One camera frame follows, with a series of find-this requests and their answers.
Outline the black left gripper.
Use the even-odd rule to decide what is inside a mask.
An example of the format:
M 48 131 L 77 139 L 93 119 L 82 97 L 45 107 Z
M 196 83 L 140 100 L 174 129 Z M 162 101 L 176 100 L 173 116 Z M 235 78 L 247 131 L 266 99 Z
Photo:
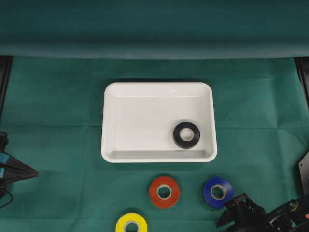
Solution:
M 10 183 L 31 179 L 39 176 L 39 172 L 24 164 L 5 151 L 8 144 L 7 133 L 0 133 L 0 187 Z

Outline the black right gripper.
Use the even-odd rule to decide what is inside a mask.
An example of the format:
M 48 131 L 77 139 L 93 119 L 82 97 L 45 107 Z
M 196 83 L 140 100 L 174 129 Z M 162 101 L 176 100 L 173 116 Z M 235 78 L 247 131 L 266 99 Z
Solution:
M 256 204 L 247 194 L 241 194 L 225 204 L 216 227 L 225 226 L 231 222 L 226 232 L 290 232 L 293 221 L 288 214 L 297 209 L 297 201 L 291 200 L 270 213 Z

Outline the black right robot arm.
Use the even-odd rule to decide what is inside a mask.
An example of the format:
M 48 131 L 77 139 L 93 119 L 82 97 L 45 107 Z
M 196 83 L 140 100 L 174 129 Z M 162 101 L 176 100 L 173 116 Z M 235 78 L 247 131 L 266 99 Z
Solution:
M 309 230 L 309 196 L 280 205 L 271 212 L 256 204 L 247 194 L 225 203 L 217 227 L 234 224 L 226 232 L 307 232 Z

